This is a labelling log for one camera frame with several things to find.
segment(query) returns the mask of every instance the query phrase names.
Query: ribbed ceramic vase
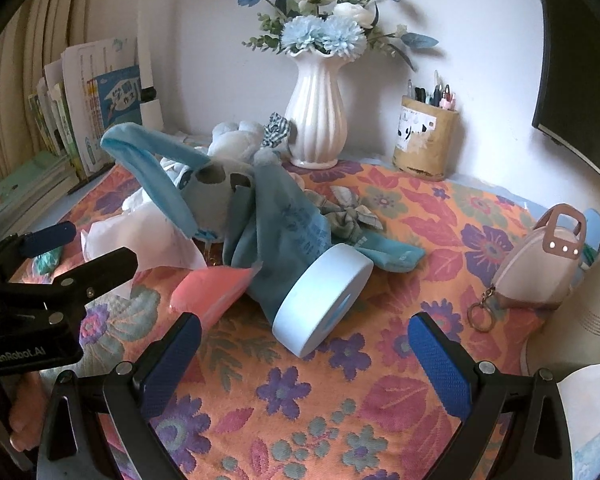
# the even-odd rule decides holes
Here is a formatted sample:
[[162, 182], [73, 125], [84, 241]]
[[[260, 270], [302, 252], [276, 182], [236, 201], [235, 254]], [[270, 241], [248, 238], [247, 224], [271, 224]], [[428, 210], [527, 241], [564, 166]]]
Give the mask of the ribbed ceramic vase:
[[285, 113], [295, 126], [289, 141], [291, 163], [308, 170], [332, 168], [347, 140], [338, 71], [351, 59], [309, 51], [288, 55], [298, 66], [298, 82]]

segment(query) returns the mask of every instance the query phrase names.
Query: keyring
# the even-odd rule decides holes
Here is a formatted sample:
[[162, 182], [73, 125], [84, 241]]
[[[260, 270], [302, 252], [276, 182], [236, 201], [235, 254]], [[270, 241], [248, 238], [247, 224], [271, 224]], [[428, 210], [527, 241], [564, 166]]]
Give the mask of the keyring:
[[[478, 303], [472, 304], [472, 306], [470, 306], [469, 309], [466, 311], [466, 318], [469, 322], [469, 326], [482, 334], [487, 334], [491, 332], [491, 330], [493, 330], [493, 327], [496, 325], [496, 318], [493, 315], [493, 311], [487, 306], [487, 300], [491, 296], [493, 296], [495, 292], [496, 289], [494, 287], [488, 288], [484, 291], [484, 294], [482, 295], [482, 300]], [[489, 325], [486, 328], [481, 327], [474, 321], [474, 310], [476, 308], [481, 308], [487, 313], [487, 316], [489, 317]]]

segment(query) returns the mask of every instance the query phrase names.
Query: tape roll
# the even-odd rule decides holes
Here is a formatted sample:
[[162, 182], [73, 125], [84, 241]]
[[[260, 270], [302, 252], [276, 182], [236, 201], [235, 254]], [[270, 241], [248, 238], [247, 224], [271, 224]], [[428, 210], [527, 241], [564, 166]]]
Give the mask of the tape roll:
[[312, 263], [283, 301], [273, 335], [304, 358], [325, 340], [362, 292], [374, 263], [353, 247], [338, 244]]

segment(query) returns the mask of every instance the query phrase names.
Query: stuffed animal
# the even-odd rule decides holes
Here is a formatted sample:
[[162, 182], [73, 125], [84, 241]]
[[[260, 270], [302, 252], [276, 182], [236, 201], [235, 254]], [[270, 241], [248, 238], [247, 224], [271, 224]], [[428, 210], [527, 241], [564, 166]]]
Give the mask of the stuffed animal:
[[213, 141], [206, 154], [254, 166], [281, 164], [288, 151], [290, 131], [289, 121], [277, 113], [271, 115], [267, 126], [251, 121], [220, 123], [213, 129]]

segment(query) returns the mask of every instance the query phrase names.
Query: pink pouch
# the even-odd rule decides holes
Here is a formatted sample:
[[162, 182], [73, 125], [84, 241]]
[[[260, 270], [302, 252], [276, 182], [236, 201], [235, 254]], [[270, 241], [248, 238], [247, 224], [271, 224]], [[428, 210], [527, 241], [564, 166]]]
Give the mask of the pink pouch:
[[251, 284], [262, 264], [249, 269], [216, 266], [192, 270], [171, 295], [171, 309], [200, 318], [203, 332], [209, 330]]

